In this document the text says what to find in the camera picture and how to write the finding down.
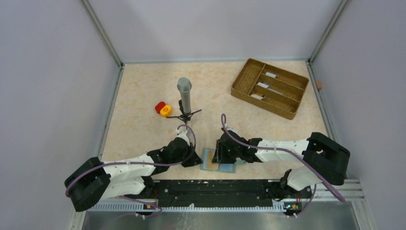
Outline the green card holder wallet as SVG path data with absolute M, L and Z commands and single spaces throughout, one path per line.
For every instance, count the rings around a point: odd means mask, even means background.
M 246 162 L 242 160 L 237 160 L 233 164 L 225 163 L 212 163 L 214 157 L 213 149 L 203 149 L 201 154 L 202 164 L 200 165 L 200 170 L 211 171 L 218 173 L 235 173 L 237 166 L 245 165 Z

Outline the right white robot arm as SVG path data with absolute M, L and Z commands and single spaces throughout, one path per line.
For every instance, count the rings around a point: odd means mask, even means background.
M 294 197 L 300 190 L 318 183 L 323 183 L 328 188 L 343 185 L 350 151 L 319 132 L 313 132 L 305 139 L 274 141 L 245 139 L 229 129 L 217 140 L 212 161 L 232 164 L 237 159 L 247 163 L 302 163 L 302 167 L 288 170 L 280 180 L 282 194 Z

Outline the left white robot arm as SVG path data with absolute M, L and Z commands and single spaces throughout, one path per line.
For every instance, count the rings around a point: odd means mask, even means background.
M 113 197 L 140 195 L 148 198 L 154 190 L 153 175 L 164 173 L 171 166 L 187 168 L 202 162 L 193 144 L 180 137 L 167 146 L 132 159 L 101 161 L 92 157 L 64 181 L 66 197 L 77 212 Z

